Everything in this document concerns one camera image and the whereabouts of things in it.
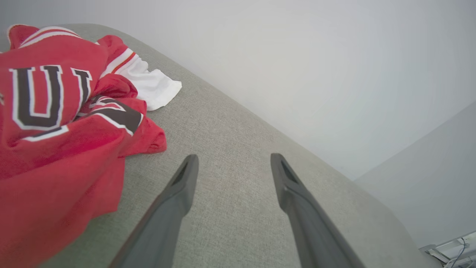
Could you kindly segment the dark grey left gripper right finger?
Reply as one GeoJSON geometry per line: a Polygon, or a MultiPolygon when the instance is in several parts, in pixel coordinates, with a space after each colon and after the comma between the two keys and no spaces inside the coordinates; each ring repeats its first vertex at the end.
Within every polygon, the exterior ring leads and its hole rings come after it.
{"type": "Polygon", "coordinates": [[[280,208],[287,214],[303,268],[363,268],[364,263],[282,154],[270,166],[280,208]]]}

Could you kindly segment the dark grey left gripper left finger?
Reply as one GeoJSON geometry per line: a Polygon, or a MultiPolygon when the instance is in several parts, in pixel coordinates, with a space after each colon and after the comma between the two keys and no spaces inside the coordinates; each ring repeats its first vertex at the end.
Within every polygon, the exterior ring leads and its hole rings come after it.
{"type": "Polygon", "coordinates": [[[185,157],[109,265],[111,268],[171,268],[180,226],[193,205],[199,158],[185,157]]]}

